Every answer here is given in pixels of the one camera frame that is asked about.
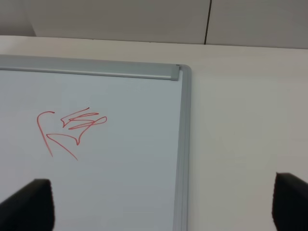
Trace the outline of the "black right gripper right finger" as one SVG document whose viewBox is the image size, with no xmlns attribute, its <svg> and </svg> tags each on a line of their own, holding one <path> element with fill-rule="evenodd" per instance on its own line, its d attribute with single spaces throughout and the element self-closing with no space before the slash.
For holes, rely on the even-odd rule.
<svg viewBox="0 0 308 231">
<path fill-rule="evenodd" d="M 308 229 L 308 183 L 291 173 L 277 173 L 272 218 L 278 231 Z"/>
</svg>

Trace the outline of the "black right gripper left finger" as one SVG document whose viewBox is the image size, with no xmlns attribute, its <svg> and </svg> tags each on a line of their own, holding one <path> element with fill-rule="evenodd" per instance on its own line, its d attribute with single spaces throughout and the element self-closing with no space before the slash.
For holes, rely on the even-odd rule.
<svg viewBox="0 0 308 231">
<path fill-rule="evenodd" d="M 2 231 L 52 231 L 55 208 L 49 179 L 35 179 L 0 204 Z"/>
</svg>

